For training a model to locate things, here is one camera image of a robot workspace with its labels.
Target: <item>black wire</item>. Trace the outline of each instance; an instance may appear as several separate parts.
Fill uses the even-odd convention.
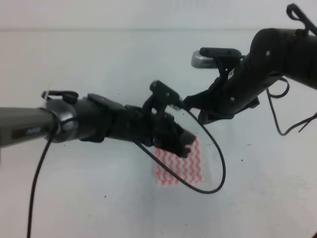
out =
[[[27,230],[27,238],[31,238],[31,229],[32,229],[32,216],[33,216],[33,204],[34,204],[34,195],[35,195],[35,188],[36,188],[36,183],[40,174],[40,170],[44,161],[44,158],[46,156],[46,153],[53,141],[54,136],[56,135],[57,132],[57,126],[54,127],[53,132],[51,133],[46,146],[42,152],[39,164],[36,168],[35,174],[34,174],[34,178],[33,178],[33,183],[32,183],[32,189],[31,189],[31,196],[30,196],[30,205],[29,205],[29,216],[28,216],[28,230]]]
[[[301,132],[312,120],[316,119],[317,118],[317,113],[315,115],[313,115],[312,117],[310,118],[307,118],[305,120],[302,120],[294,125],[292,125],[291,127],[289,127],[285,132],[282,132],[280,127],[279,127],[279,124],[278,124],[278,121],[277,121],[277,116],[276,116],[276,113],[275,113],[275,109],[274,109],[274,106],[273,106],[273,102],[272,102],[272,98],[282,98],[284,97],[289,89],[290,89],[290,85],[288,83],[288,81],[285,79],[285,78],[280,78],[281,81],[283,82],[286,82],[287,83],[287,87],[286,87],[286,90],[280,94],[280,95],[273,95],[273,94],[270,94],[269,92],[269,89],[266,90],[266,94],[267,94],[267,98],[268,98],[268,102],[269,102],[269,105],[271,107],[271,110],[272,110],[272,114],[273,114],[273,118],[274,118],[274,122],[275,122],[275,126],[276,126],[276,129],[278,131],[278,133],[282,136],[286,136],[288,133],[291,132],[291,130],[297,128],[298,126],[300,125],[303,125],[305,124],[298,132]]]
[[[159,160],[155,155],[153,155],[147,148],[145,148],[141,143],[139,142],[134,142],[137,146],[139,146],[141,148],[141,150],[143,150],[145,153],[147,153],[155,162],[157,162],[163,169],[165,169],[167,172],[169,172],[173,177],[175,177],[177,180],[179,180],[182,184],[184,184],[185,186],[187,186],[188,188],[199,192],[199,193],[204,193],[204,194],[212,194],[212,193],[216,193],[218,192],[223,184],[224,181],[226,179],[226,164],[224,161],[224,157],[222,154],[222,151],[218,145],[218,143],[216,142],[216,140],[213,138],[213,136],[210,134],[210,132],[205,128],[205,126],[203,124],[201,124],[197,117],[195,117],[194,114],[192,114],[189,110],[186,110],[188,112],[188,114],[195,119],[195,121],[202,127],[202,129],[207,133],[207,135],[209,136],[209,138],[213,141],[214,145],[216,146],[219,155],[220,155],[220,159],[221,159],[221,164],[222,164],[222,179],[221,182],[219,184],[219,186],[216,189],[210,190],[210,191],[205,191],[205,190],[201,190],[199,188],[196,188],[195,186],[192,186],[191,184],[189,184],[188,182],[186,182],[184,179],[182,179],[180,176],[178,176],[173,170],[171,170],[168,166],[166,166],[161,160]]]

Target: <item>robotic arm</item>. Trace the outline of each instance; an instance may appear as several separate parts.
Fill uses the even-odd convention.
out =
[[[72,91],[44,92],[46,108],[0,108],[0,146],[47,136],[56,129],[53,142],[102,142],[110,137],[186,158],[195,136],[174,122],[165,112],[167,106],[200,109],[199,122],[207,124],[256,107],[258,95],[284,75],[317,89],[317,28],[295,4],[287,7],[287,14],[303,22],[305,29],[263,29],[255,35],[246,56],[235,49],[201,48],[195,52],[194,67],[218,68],[220,73],[204,92],[182,101],[175,91],[156,81],[142,108],[123,106],[95,94],[78,99]]]
[[[194,67],[218,68],[220,73],[208,90],[184,100],[188,108],[201,110],[201,123],[231,119],[256,107],[258,95],[282,76],[317,89],[317,37],[309,35],[317,35],[317,29],[295,4],[287,7],[287,14],[305,29],[263,29],[245,57],[235,49],[201,48],[194,53]]]

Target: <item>zigzag patterned cloth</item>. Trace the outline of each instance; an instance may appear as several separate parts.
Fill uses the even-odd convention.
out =
[[[191,153],[186,159],[180,158],[175,154],[158,148],[156,148],[155,154],[159,160],[161,160],[186,182],[192,185],[197,185],[204,181],[200,145],[200,141],[198,137],[196,137],[196,140],[191,146]],[[170,186],[180,183],[180,181],[174,178],[158,164],[156,164],[155,176],[156,182],[162,186]]]

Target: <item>white table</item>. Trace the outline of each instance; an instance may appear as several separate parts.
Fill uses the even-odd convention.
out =
[[[247,54],[255,33],[1,32],[0,106],[37,107],[49,84],[141,106],[159,79],[185,97],[205,90],[218,74],[192,68],[194,50],[230,47]],[[274,85],[272,92],[283,87]],[[316,100],[314,90],[291,82],[289,95],[274,100],[282,129],[313,115]],[[213,195],[158,187],[152,160],[132,143],[53,144],[39,176],[32,238],[311,237],[317,231],[317,122],[281,137],[265,94],[260,102],[233,120],[208,125],[227,163],[226,183]],[[176,120],[204,136],[189,116]],[[45,142],[1,150],[1,237],[26,235],[31,183]],[[207,150],[211,166],[218,166],[215,148]]]

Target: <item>white surface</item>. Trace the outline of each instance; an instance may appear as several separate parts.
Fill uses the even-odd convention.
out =
[[[246,54],[255,33],[0,33],[0,106],[36,107],[49,82],[52,89],[140,106],[149,84],[160,79],[185,97],[217,77],[216,70],[190,66],[194,50],[233,47]],[[283,130],[313,115],[316,100],[315,91],[292,83],[289,95],[274,101]],[[32,238],[311,237],[317,231],[317,122],[280,137],[264,94],[260,101],[234,120],[208,126],[227,163],[226,183],[214,195],[157,187],[151,159],[131,143],[53,144],[37,185]],[[203,138],[187,118],[176,120]],[[31,182],[45,142],[1,151],[1,237],[26,235]],[[215,148],[208,152],[219,170]]]
[[[1,0],[0,28],[295,28],[293,2],[317,21],[315,0]]]

